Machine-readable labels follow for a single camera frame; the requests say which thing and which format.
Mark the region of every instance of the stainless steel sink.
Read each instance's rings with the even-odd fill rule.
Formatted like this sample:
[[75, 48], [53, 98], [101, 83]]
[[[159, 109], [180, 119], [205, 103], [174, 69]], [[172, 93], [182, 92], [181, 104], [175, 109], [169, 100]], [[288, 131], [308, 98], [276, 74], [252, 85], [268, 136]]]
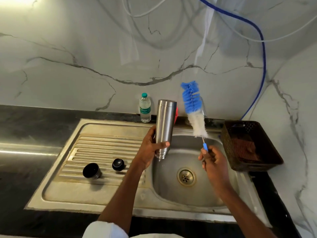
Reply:
[[[100, 213], [116, 192], [151, 124], [81, 120], [26, 209]], [[207, 144], [218, 146], [220, 130], [208, 129]], [[140, 179], [135, 216], [235, 222], [214, 194], [198, 161], [202, 140], [190, 127], [175, 127], [171, 150], [164, 160], [154, 158]], [[111, 168], [114, 159], [127, 164], [121, 172]], [[99, 164], [102, 176], [85, 179], [86, 164]], [[229, 168], [230, 181], [242, 200], [270, 226], [255, 187], [247, 173]]]
[[[223, 152], [221, 143], [205, 139], [208, 145], [216, 145]], [[202, 148], [201, 138], [174, 135], [167, 157], [153, 161], [153, 187], [164, 199], [191, 206], [223, 207], [208, 180], [202, 163], [198, 160]], [[229, 168], [230, 181], [236, 192], [239, 187], [235, 172]]]

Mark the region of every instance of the hand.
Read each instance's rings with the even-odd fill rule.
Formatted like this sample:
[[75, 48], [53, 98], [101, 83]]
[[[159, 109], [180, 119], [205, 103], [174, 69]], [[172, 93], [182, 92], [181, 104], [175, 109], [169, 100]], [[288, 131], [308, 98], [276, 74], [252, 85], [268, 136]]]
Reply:
[[133, 159], [134, 162], [138, 163], [143, 170], [145, 170], [152, 162], [155, 155], [155, 151], [161, 148], [169, 147], [169, 142], [153, 143], [153, 137], [155, 135], [156, 125], [152, 126], [148, 133], [145, 135], [142, 144], [140, 146], [137, 155]]
[[221, 197], [223, 192], [232, 189], [227, 159], [216, 146], [210, 145], [208, 150], [209, 153], [202, 148], [198, 160], [204, 158], [203, 169], [207, 172], [208, 179], [216, 194]]

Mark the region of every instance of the drain strainer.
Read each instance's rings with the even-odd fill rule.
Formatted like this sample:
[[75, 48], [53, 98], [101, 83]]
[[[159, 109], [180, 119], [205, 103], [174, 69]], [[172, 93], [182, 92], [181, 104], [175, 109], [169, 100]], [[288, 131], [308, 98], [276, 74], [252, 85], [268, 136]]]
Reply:
[[180, 168], [177, 172], [177, 180], [184, 186], [193, 186], [196, 182], [196, 175], [189, 168]]

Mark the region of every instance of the granite countertop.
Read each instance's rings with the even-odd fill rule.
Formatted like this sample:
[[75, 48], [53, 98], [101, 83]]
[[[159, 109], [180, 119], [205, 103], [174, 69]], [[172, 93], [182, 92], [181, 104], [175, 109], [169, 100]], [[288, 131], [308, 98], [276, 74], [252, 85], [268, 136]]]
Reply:
[[[25, 210], [80, 119], [140, 122], [136, 114], [0, 105], [0, 234], [32, 237], [81, 237], [96, 214]], [[176, 125], [184, 125], [179, 117]], [[221, 128], [222, 120], [206, 119]], [[250, 172], [273, 231], [300, 237], [267, 172]], [[237, 224], [133, 217], [130, 236], [174, 233], [183, 237], [244, 237]]]

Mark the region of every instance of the brown basket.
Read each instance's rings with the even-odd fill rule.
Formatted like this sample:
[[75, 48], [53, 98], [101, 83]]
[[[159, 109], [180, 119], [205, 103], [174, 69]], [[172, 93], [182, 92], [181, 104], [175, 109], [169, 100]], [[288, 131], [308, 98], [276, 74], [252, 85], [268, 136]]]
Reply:
[[[256, 153], [260, 161], [241, 161], [235, 153], [232, 143], [233, 136], [248, 136], [254, 142]], [[229, 164], [236, 171], [267, 171], [270, 168], [283, 164], [283, 159], [275, 149], [262, 126], [256, 121], [225, 121], [221, 132], [221, 141], [224, 145]]]

